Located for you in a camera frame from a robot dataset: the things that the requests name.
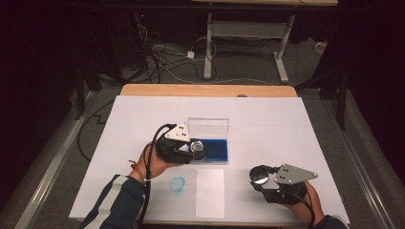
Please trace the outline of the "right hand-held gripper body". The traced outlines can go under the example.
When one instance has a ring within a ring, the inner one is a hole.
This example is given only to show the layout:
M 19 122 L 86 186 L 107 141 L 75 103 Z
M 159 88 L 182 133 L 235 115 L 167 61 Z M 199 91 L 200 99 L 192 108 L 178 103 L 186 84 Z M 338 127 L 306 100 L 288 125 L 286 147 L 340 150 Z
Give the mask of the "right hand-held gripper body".
M 283 163 L 273 181 L 278 189 L 270 189 L 270 194 L 263 194 L 269 203 L 294 205 L 304 200 L 308 192 L 306 181 L 318 178 L 318 174 L 290 164 Z

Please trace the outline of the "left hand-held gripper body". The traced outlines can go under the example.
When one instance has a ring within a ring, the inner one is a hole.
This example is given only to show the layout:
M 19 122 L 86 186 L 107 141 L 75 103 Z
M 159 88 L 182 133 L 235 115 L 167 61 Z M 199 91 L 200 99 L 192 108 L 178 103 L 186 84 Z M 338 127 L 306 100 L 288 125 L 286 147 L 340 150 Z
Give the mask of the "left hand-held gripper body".
M 180 124 L 169 124 L 169 130 L 162 134 L 156 141 L 157 153 L 161 159 L 167 163 L 181 163 L 183 155 L 192 155 L 187 151 L 182 151 L 181 147 L 190 141 L 188 128 L 184 122 Z

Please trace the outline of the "black stamp with crystal knob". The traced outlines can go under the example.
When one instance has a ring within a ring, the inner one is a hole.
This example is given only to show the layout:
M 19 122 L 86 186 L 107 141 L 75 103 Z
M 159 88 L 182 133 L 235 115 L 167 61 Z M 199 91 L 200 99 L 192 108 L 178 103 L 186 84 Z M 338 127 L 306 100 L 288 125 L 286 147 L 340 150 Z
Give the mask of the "black stamp with crystal knob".
M 207 155 L 207 149 L 201 141 L 193 141 L 189 146 L 189 151 L 194 160 L 204 160 Z

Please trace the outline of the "black round stamp cap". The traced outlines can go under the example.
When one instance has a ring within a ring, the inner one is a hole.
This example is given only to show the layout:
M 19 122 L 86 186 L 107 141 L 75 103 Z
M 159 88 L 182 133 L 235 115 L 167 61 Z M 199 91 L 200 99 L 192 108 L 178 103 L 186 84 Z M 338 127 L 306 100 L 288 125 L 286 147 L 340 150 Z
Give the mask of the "black round stamp cap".
M 268 182 L 268 171 L 263 166 L 256 166 L 250 170 L 249 178 L 254 184 L 263 185 Z

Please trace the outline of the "blue ink pad clear case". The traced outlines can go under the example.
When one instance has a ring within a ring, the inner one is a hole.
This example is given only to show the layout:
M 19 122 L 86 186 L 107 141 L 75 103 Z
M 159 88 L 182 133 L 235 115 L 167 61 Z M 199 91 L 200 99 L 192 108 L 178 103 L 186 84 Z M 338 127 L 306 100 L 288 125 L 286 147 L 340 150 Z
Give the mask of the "blue ink pad clear case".
M 189 118 L 187 120 L 189 134 L 197 138 L 206 149 L 206 156 L 193 163 L 227 163 L 227 118 Z

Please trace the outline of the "small white paper sheet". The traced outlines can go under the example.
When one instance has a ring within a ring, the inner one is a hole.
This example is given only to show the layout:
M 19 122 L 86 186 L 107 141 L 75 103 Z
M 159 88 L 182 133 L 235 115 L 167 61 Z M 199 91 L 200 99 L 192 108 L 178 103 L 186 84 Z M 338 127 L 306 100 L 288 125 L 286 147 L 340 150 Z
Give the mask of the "small white paper sheet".
M 210 219 L 224 217 L 224 171 L 222 169 L 198 170 L 196 216 Z

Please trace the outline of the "person's left hand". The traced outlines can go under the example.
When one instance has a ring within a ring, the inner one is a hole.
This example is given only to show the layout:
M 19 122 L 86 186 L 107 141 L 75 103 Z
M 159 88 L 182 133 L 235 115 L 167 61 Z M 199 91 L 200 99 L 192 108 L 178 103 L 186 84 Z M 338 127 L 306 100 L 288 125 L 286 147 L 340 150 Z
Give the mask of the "person's left hand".
M 146 144 L 142 150 L 139 161 L 135 162 L 131 160 L 132 172 L 129 174 L 130 177 L 139 181 L 141 184 L 146 183 L 146 172 L 150 171 L 150 178 L 158 177 L 166 169 L 171 167 L 178 167 L 176 163 L 167 163 L 162 160 L 156 150 L 151 151 L 152 145 L 150 143 Z

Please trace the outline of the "person's right hand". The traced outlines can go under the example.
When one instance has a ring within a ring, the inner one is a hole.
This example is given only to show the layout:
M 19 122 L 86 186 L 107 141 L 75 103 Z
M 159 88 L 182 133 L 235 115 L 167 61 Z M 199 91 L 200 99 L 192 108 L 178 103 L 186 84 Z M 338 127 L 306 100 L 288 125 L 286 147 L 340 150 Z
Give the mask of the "person's right hand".
M 316 190 L 308 181 L 305 184 L 308 192 L 304 197 L 304 201 L 294 205 L 287 205 L 287 208 L 306 226 L 314 227 L 325 214 Z

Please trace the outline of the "black metal stand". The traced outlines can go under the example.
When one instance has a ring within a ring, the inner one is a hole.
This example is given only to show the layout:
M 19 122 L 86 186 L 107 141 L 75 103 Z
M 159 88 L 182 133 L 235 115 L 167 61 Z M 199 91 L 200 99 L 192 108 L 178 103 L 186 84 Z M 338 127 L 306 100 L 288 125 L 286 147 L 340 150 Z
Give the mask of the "black metal stand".
M 84 85 L 87 85 L 91 92 L 99 92 L 101 90 L 101 83 L 96 71 L 96 65 L 92 62 L 80 62 L 76 67 L 75 77 L 77 104 L 75 119 L 79 120 L 85 110 Z
M 346 131 L 345 110 L 348 89 L 348 68 L 344 64 L 337 64 L 324 73 L 315 73 L 311 79 L 294 87 L 296 92 L 306 88 L 318 88 L 322 99 L 337 99 L 336 121 L 342 131 Z

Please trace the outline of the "grey metal floor rail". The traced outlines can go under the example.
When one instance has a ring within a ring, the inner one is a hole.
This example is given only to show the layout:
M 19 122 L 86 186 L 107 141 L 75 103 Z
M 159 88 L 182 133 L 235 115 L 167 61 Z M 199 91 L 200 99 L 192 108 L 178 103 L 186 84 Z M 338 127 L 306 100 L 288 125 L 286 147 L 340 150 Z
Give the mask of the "grey metal floor rail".
M 89 110 L 94 106 L 97 96 L 98 92 L 88 92 L 84 97 L 84 111 L 79 117 L 76 117 L 75 112 L 78 111 L 79 108 L 74 107 L 74 110 L 68 114 L 57 128 L 54 135 L 50 138 L 50 141 L 45 147 L 45 150 L 51 154 L 50 160 L 47 163 L 42 162 L 42 165 L 45 166 L 46 170 L 38 181 L 37 186 L 22 212 L 21 217 L 14 226 L 14 229 L 32 229 L 61 169 L 63 168 L 76 135 L 82 127 Z
M 353 143 L 350 141 L 347 132 L 343 131 L 340 124 L 337 122 L 337 114 L 334 111 L 332 103 L 328 100 L 323 100 L 322 104 L 327 111 L 327 114 L 335 130 L 339 134 L 340 139 L 345 145 L 346 158 L 348 159 L 349 164 L 352 167 L 359 187 L 362 189 L 363 196 L 367 200 L 379 228 L 396 229 L 391 217 L 386 210 L 386 207 L 383 204 L 381 196 L 377 192 L 375 186 L 372 183 L 372 180 L 370 179 L 362 162 L 360 161 L 360 157 L 357 155 L 357 151 L 355 150 Z

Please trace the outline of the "white metal desk frame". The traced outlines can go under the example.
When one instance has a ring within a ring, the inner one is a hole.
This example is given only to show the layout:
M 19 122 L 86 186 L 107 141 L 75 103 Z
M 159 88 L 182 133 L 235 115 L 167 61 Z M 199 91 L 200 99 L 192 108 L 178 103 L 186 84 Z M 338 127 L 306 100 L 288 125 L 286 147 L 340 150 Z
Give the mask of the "white metal desk frame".
M 336 7 L 337 0 L 192 0 L 193 2 L 203 3 L 206 7 L 282 7 L 287 10 L 299 10 L 303 7 L 323 9 L 326 7 Z M 213 13 L 207 14 L 206 48 L 204 55 L 203 78 L 212 79 L 214 73 L 213 57 L 217 50 L 214 37 L 239 37 L 239 38 L 264 38 L 280 39 L 280 48 L 272 53 L 278 76 L 282 83 L 288 83 L 288 74 L 283 63 L 283 54 L 287 46 L 290 32 L 293 27 L 295 13 L 290 13 L 283 22 L 253 22 L 246 19 L 214 19 Z

